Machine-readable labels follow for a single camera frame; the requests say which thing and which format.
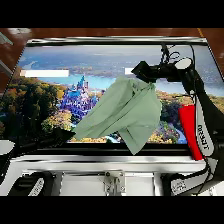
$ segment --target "wire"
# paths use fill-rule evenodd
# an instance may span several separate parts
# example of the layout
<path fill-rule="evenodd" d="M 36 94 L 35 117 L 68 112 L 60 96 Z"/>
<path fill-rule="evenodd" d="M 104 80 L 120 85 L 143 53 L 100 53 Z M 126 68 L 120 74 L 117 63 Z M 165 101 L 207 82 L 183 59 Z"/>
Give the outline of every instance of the wire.
<path fill-rule="evenodd" d="M 194 73 L 195 73 L 195 72 L 196 72 L 196 69 L 195 69 L 195 52 L 194 52 L 194 48 L 193 48 L 193 46 L 190 45 L 190 47 L 191 47 L 191 49 L 192 49 L 192 54 L 193 54 L 193 70 L 194 70 Z M 197 103 L 197 97 L 196 97 L 196 85 L 195 85 L 195 84 L 196 84 L 196 78 L 195 78 L 195 76 L 194 76 L 193 78 L 194 78 L 194 94 L 193 94 L 192 98 L 193 98 L 193 97 L 195 98 L 195 105 L 196 105 L 196 103 Z M 210 177 L 210 175 L 212 174 L 212 172 L 211 172 L 211 166 L 209 165 L 208 159 L 204 156 L 204 154 L 202 153 L 200 147 L 198 147 L 198 148 L 199 148 L 199 150 L 200 150 L 200 152 L 201 152 L 201 154 L 202 154 L 203 160 L 204 160 L 205 163 L 206 163 L 206 167 L 207 167 L 207 169 L 208 169 L 208 175 L 207 175 L 207 177 L 205 178 L 205 181 L 203 182 L 203 184 L 201 185 L 199 191 L 196 193 L 196 196 L 198 196 L 198 195 L 201 193 L 201 190 L 203 189 L 203 187 L 205 186 L 205 184 L 208 182 L 209 177 Z"/>

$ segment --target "red object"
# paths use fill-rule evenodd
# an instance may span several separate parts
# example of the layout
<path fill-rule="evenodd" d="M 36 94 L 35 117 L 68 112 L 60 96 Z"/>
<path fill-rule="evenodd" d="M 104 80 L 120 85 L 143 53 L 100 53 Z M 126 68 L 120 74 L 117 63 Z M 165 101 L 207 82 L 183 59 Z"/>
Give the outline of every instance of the red object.
<path fill-rule="evenodd" d="M 195 133 L 195 106 L 183 106 L 179 109 L 179 117 L 184 133 L 188 142 L 188 146 L 192 152 L 195 160 L 203 159 L 202 154 L 198 148 L 196 133 Z"/>

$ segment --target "brown floor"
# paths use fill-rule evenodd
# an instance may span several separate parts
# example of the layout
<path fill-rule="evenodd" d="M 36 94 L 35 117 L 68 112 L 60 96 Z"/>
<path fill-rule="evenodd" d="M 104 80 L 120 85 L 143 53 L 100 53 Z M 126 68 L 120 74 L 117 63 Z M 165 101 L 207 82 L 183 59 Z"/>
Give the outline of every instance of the brown floor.
<path fill-rule="evenodd" d="M 224 74 L 224 28 L 31 28 L 28 34 L 12 34 L 7 28 L 0 28 L 14 45 L 0 44 L 0 60 L 11 70 L 28 39 L 74 37 L 74 36 L 194 36 L 206 37 L 215 58 Z M 0 92 L 5 89 L 8 77 L 0 72 Z"/>

